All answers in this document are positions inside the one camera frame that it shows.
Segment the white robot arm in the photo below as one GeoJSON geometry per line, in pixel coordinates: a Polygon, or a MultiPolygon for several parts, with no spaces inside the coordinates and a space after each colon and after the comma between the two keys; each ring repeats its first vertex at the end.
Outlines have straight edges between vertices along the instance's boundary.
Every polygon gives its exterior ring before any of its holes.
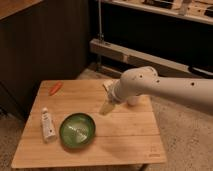
{"type": "Polygon", "coordinates": [[[213,79],[161,77],[155,68],[145,66],[126,70],[106,92],[101,115],[124,102],[133,105],[141,95],[158,96],[213,115],[213,79]]]}

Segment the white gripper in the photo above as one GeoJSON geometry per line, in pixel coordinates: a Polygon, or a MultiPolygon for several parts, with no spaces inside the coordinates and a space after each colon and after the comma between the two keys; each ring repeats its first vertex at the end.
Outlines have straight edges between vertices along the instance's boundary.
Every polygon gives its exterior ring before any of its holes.
{"type": "Polygon", "coordinates": [[[109,90],[107,92],[108,101],[105,101],[99,111],[101,115],[107,115],[110,113],[114,108],[114,104],[121,104],[123,102],[122,99],[120,99],[116,93],[115,93],[115,85],[111,84],[109,86],[109,90]]]}

